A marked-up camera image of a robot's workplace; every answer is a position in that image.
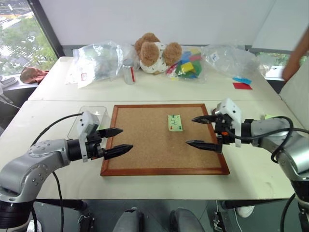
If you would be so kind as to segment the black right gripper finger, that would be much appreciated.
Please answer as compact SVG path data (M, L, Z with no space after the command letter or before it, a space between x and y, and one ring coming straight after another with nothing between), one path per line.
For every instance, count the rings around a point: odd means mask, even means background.
M216 153L222 152L222 145L221 144L214 144L214 143L206 143L201 140L189 140L186 141L186 143L192 147L195 147L200 150L208 150L208 151L214 151Z
M193 122L201 123L201 124L211 124L215 123L217 120L217 116L197 116L192 119Z

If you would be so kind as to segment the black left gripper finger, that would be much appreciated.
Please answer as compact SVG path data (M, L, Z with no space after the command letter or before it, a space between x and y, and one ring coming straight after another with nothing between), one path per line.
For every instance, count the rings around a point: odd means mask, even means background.
M114 137L120 133L122 133L123 130L120 128L107 128L107 129L101 129L97 131L97 135L100 138L110 138Z
M118 145L118 146L115 146L111 149L105 150L103 152L103 157L104 157L105 160L110 160L110 159L116 158L118 156L121 156L121 155L127 153L132 148L133 148L133 145L127 145L127 144Z

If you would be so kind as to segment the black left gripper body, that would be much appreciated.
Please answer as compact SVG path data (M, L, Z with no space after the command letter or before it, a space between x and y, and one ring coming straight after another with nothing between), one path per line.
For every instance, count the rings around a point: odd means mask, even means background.
M88 135L86 145L87 158L97 159L102 158L104 149L101 147L102 138L104 137L103 130L97 130L94 133Z

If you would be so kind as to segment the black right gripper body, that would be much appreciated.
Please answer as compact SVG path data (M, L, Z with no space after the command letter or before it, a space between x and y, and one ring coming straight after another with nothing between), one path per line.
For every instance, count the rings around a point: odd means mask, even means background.
M229 145L235 142L234 136L230 135L230 133L235 132L232 126L232 118L227 114L216 116L214 132L219 144Z

